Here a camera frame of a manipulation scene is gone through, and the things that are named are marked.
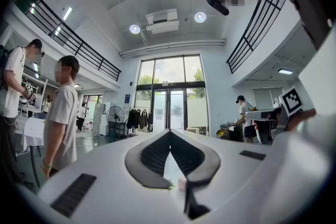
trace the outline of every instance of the shirt button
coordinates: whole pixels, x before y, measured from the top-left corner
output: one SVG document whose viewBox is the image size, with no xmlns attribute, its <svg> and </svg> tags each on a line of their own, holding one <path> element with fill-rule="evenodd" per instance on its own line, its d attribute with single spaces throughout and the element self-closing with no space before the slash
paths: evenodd
<svg viewBox="0 0 336 224">
<path fill-rule="evenodd" d="M 328 26 L 329 26 L 329 27 L 332 27 L 332 21 L 331 21 L 331 19 L 328 19 L 328 20 L 327 20 L 327 23 L 328 23 Z"/>
</svg>

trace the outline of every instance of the balcony railing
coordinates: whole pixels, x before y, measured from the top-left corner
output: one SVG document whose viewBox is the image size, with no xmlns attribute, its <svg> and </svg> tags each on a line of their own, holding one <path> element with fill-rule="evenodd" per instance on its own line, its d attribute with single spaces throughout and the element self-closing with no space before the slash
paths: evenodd
<svg viewBox="0 0 336 224">
<path fill-rule="evenodd" d="M 285 0 L 259 0 L 234 51 L 227 59 L 233 74 L 257 48 L 278 17 Z"/>
<path fill-rule="evenodd" d="M 111 79 L 118 80 L 121 70 L 90 47 L 43 0 L 14 0 L 14 3 L 54 41 Z"/>
</svg>

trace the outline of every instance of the table leg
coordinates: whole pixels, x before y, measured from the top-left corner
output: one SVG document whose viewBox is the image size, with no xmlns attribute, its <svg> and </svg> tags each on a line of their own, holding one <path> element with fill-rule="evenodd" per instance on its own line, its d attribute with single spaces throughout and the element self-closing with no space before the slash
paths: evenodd
<svg viewBox="0 0 336 224">
<path fill-rule="evenodd" d="M 40 157 L 42 157 L 42 155 L 41 155 L 41 150 L 40 150 L 40 146 L 37 146 L 37 150 L 38 150 L 38 153 L 40 154 Z"/>
<path fill-rule="evenodd" d="M 33 146 L 29 146 L 29 149 L 30 149 L 31 166 L 32 166 L 32 168 L 33 168 L 33 172 L 34 172 L 34 176 L 35 176 L 36 184 L 37 184 L 37 187 L 40 188 L 40 182 L 39 182 L 39 180 L 38 180 L 37 173 L 36 173 L 36 167 L 35 167 L 34 147 L 33 147 Z"/>
</svg>

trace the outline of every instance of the double door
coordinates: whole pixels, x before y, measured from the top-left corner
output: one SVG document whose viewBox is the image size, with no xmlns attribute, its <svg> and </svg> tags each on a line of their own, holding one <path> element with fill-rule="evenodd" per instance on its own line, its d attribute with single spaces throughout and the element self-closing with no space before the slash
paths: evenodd
<svg viewBox="0 0 336 224">
<path fill-rule="evenodd" d="M 186 130 L 188 126 L 186 89 L 154 90 L 153 94 L 154 130 Z"/>
</svg>

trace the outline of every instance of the ceiling vent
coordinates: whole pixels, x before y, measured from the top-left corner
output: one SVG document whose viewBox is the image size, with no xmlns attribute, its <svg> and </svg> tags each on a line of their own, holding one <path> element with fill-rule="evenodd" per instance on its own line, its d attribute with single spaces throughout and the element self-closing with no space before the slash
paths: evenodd
<svg viewBox="0 0 336 224">
<path fill-rule="evenodd" d="M 148 22 L 146 30 L 153 34 L 176 31 L 179 28 L 176 8 L 147 14 L 146 19 Z"/>
</svg>

